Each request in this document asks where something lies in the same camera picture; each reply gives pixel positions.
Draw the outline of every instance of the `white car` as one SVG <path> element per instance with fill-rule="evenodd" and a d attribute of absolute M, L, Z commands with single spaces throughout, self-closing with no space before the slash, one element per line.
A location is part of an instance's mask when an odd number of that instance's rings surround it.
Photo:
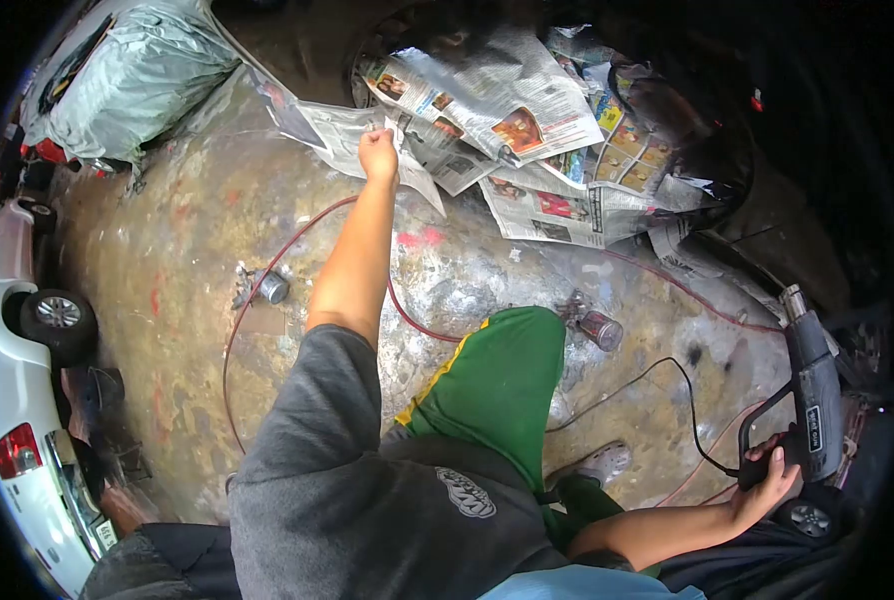
<path fill-rule="evenodd" d="M 76 598 L 117 538 L 78 460 L 85 444 L 58 411 L 59 367 L 93 350 L 97 326 L 80 295 L 37 285 L 38 248 L 55 226 L 32 198 L 0 208 L 0 496 L 41 580 Z"/>

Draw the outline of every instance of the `heat gun handle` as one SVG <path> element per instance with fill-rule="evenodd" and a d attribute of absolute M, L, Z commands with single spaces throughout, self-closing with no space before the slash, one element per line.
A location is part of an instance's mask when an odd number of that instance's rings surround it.
<path fill-rule="evenodd" d="M 777 446 L 784 449 L 785 465 L 791 465 L 797 462 L 797 444 L 794 441 L 792 434 L 789 432 L 782 433 L 779 441 L 777 441 Z M 741 460 L 740 472 L 737 475 L 737 487 L 740 488 L 742 492 L 749 490 L 766 479 L 766 472 L 770 465 L 770 455 L 772 452 L 773 450 L 764 452 L 764 455 L 756 461 L 750 461 L 745 458 Z"/>

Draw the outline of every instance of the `hand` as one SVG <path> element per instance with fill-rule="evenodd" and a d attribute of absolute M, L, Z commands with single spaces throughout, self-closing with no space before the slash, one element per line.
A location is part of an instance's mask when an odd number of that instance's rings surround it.
<path fill-rule="evenodd" d="M 763 444 L 747 450 L 743 455 L 747 460 L 757 461 L 769 453 L 770 462 L 764 481 L 746 492 L 738 489 L 730 498 L 731 522 L 736 528 L 736 535 L 764 518 L 764 515 L 789 492 L 797 475 L 800 474 L 799 464 L 785 464 L 784 449 L 777 445 L 778 441 L 780 435 L 773 434 Z"/>
<path fill-rule="evenodd" d="M 367 181 L 396 188 L 400 184 L 397 173 L 397 149 L 393 147 L 391 129 L 368 131 L 360 137 L 357 149 L 360 166 L 367 174 Z"/>

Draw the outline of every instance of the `car tail light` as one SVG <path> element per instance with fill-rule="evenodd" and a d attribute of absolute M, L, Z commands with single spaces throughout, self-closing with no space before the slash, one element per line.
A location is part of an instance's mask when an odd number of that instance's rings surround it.
<path fill-rule="evenodd" d="M 30 423 L 0 438 L 0 479 L 11 479 L 43 465 Z"/>

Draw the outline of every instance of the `green shorts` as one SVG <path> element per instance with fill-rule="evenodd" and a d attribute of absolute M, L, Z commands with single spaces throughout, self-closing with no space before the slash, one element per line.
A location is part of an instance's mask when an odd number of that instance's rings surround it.
<path fill-rule="evenodd" d="M 502 310 L 463 338 L 396 422 L 412 436 L 443 435 L 495 450 L 542 495 L 544 430 L 563 372 L 566 333 L 547 308 Z M 544 521 L 561 551 L 587 524 L 623 512 L 586 477 L 568 475 L 556 490 L 567 512 L 545 506 Z"/>

